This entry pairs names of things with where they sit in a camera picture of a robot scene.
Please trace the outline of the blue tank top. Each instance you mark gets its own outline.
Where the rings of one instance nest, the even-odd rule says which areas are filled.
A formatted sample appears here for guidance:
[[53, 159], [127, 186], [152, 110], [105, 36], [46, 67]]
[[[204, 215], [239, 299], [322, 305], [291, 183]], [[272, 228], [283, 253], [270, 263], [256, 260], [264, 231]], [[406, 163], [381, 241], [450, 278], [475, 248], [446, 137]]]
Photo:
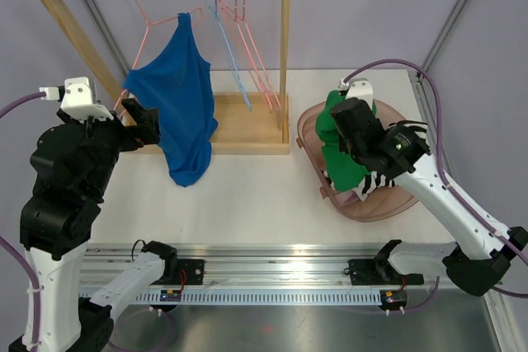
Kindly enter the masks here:
[[210, 165], [210, 140], [219, 123], [210, 63], [196, 46], [190, 14], [178, 15], [165, 48], [147, 65], [131, 70], [124, 89], [143, 107], [158, 110], [159, 147], [169, 176], [182, 187], [195, 184]]

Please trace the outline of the black white striped tank top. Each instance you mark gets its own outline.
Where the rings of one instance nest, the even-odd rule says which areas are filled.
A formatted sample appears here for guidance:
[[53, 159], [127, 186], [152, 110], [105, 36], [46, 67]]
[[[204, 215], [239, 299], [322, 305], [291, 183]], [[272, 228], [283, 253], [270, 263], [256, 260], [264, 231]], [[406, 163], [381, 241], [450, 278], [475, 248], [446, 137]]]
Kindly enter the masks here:
[[341, 150], [342, 137], [330, 116], [321, 115], [316, 121], [316, 134], [323, 143], [322, 155], [326, 169], [325, 180], [336, 192], [353, 190], [359, 201], [365, 201], [374, 191], [395, 187], [393, 180], [376, 171], [369, 172], [364, 166], [353, 161], [348, 153]]

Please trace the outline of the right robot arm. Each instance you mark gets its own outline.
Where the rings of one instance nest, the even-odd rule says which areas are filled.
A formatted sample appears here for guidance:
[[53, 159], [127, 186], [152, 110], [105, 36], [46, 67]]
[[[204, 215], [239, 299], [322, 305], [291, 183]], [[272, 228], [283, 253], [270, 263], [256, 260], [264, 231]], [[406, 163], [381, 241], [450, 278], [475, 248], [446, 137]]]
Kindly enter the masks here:
[[374, 258], [376, 277], [385, 283], [401, 275], [447, 277], [475, 297], [495, 289], [513, 259], [523, 257], [527, 231], [496, 220], [458, 188], [416, 127], [398, 122], [386, 129], [356, 97], [330, 115], [351, 158], [418, 199], [454, 239], [435, 245], [391, 240]]

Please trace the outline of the light blue wire hanger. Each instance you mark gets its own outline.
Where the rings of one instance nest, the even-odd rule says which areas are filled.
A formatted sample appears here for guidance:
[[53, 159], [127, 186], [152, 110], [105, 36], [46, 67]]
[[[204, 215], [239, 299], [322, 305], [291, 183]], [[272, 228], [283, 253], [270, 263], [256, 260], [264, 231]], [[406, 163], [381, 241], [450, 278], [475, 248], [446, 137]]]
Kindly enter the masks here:
[[228, 38], [228, 34], [224, 28], [224, 23], [222, 22], [220, 17], [219, 0], [213, 0], [211, 5], [207, 3], [207, 7], [214, 20], [214, 23], [219, 29], [220, 40], [224, 49], [224, 57], [227, 59], [229, 71], [231, 72], [236, 87], [238, 88], [238, 91], [243, 99], [243, 103], [249, 111], [252, 111], [251, 102], [248, 98], [248, 94], [246, 93], [246, 90], [240, 78], [240, 73], [238, 71], [238, 65], [234, 51]]

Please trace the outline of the pale pink tank top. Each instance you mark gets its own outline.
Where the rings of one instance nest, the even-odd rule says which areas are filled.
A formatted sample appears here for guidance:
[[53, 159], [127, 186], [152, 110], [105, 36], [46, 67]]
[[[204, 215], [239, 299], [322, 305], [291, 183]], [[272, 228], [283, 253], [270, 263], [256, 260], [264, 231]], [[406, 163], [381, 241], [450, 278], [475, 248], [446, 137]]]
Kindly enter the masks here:
[[349, 191], [338, 192], [335, 195], [331, 195], [330, 200], [332, 204], [336, 206], [337, 208], [343, 208], [348, 205], [354, 204], [356, 201], [359, 200], [359, 197], [355, 191], [349, 190]]

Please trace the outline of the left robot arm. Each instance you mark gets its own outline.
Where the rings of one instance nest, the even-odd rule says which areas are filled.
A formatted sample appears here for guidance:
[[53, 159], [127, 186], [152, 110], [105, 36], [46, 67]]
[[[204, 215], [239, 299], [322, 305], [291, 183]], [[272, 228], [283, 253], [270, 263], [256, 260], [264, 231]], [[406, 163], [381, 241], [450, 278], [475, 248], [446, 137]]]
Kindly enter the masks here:
[[170, 284], [178, 274], [177, 250], [147, 243], [117, 278], [90, 298], [79, 294], [80, 272], [92, 225], [123, 152], [160, 140], [158, 110], [123, 100], [133, 124], [106, 108], [86, 118], [58, 111], [60, 124], [38, 139], [30, 163], [36, 172], [21, 211], [17, 256], [29, 275], [26, 330], [12, 351], [100, 351], [120, 314], [150, 284]]

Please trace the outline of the pink wire hanger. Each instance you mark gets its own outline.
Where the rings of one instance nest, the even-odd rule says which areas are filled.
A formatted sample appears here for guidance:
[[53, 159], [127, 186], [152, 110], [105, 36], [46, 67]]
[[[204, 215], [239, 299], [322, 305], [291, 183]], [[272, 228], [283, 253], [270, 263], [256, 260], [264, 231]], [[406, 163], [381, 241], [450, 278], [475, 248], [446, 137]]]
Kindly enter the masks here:
[[269, 73], [248, 24], [247, 0], [234, 0], [233, 21], [249, 62], [249, 76], [268, 110], [277, 112], [281, 108], [280, 100], [271, 84]]

